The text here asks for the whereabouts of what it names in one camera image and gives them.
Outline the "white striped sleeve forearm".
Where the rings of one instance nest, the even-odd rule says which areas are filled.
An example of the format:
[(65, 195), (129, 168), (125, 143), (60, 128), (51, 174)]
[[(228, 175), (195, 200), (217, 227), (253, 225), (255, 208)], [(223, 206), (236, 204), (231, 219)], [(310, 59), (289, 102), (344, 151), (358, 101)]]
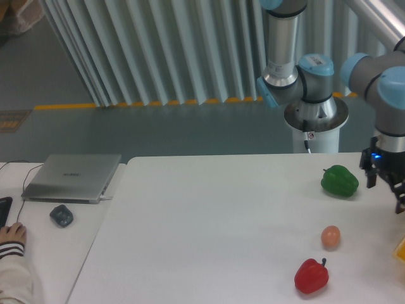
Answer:
[(24, 253), (21, 242), (1, 243), (1, 303), (35, 303), (34, 280)]

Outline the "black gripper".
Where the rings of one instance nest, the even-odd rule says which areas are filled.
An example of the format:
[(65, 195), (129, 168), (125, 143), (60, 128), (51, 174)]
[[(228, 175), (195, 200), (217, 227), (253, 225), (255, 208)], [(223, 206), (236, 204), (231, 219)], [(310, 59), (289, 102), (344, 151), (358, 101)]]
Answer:
[(395, 213), (400, 214), (404, 212), (404, 152), (384, 150), (381, 143), (377, 136), (370, 139), (370, 146), (361, 153), (359, 167), (367, 177), (367, 188), (376, 186), (378, 176), (390, 186), (397, 200)]

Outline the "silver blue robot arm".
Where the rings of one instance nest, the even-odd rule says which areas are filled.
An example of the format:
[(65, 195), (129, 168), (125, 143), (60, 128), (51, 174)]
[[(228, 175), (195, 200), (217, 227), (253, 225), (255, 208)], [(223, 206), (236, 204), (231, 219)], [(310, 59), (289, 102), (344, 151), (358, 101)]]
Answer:
[[(393, 1), (348, 1), (389, 49), (372, 57), (357, 53), (340, 70), (344, 85), (375, 110), (375, 134), (359, 166), (367, 187), (384, 180), (394, 193), (396, 212), (404, 211), (404, 12)], [(322, 54), (295, 58), (297, 28), (306, 1), (261, 1), (273, 36), (268, 64), (257, 80), (270, 106), (286, 104), (284, 119), (295, 132), (294, 149), (303, 153), (339, 149), (339, 131), (347, 122), (346, 104), (332, 96), (334, 67)]]

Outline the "person's hand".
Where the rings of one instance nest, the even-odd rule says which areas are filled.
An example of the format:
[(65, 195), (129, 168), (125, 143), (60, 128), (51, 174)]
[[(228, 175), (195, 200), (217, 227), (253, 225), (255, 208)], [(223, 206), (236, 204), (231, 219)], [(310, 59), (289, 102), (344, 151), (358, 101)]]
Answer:
[(27, 241), (27, 228), (20, 222), (15, 222), (11, 226), (4, 226), (0, 230), (0, 242), (21, 243), (25, 245)]

